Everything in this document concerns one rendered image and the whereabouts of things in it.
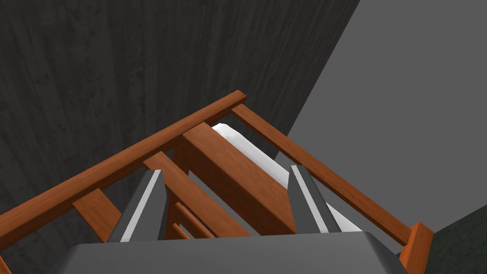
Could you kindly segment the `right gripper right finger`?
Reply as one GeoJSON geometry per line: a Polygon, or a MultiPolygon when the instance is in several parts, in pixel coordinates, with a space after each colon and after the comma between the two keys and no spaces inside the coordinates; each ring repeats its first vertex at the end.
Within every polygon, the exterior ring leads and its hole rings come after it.
{"type": "Polygon", "coordinates": [[[290,166],[287,195],[297,234],[341,232],[315,180],[305,166],[290,166]]]}

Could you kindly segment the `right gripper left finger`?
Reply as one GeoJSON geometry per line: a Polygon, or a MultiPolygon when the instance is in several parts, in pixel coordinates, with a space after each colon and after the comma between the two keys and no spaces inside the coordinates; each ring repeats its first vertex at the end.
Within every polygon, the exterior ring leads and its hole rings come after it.
{"type": "Polygon", "coordinates": [[[164,240],[167,207],[168,193],[162,171],[146,171],[107,241],[164,240]]]}

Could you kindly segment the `white cushion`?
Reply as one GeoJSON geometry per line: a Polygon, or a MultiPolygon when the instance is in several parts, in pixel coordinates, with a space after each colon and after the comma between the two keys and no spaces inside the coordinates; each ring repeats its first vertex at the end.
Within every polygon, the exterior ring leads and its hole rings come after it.
{"type": "MultiPolygon", "coordinates": [[[[252,142],[247,140],[236,130],[232,129],[227,124],[219,123],[212,127],[219,135],[232,144],[236,149],[242,152],[251,161],[256,163],[263,171],[280,183],[287,191],[289,180],[289,168],[284,169],[275,160],[267,156],[263,151],[257,148],[252,142]]],[[[341,232],[359,232],[361,231],[353,222],[348,220],[340,212],[334,209],[330,204],[328,205],[332,215],[336,219],[341,232]]]]}

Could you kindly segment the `brown wooden chair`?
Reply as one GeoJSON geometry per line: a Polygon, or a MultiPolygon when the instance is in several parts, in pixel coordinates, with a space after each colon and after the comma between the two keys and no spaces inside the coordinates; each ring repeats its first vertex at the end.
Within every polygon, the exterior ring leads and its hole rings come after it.
{"type": "Polygon", "coordinates": [[[244,101],[245,94],[237,90],[0,215],[0,250],[74,207],[106,241],[120,213],[102,189],[141,166],[164,170],[180,218],[203,236],[244,236],[247,232],[189,178],[188,171],[208,182],[257,232],[295,232],[284,188],[210,128],[211,123],[232,113],[399,242],[399,259],[408,274],[425,273],[433,237],[430,229],[422,223],[407,227],[248,109],[244,101]]]}

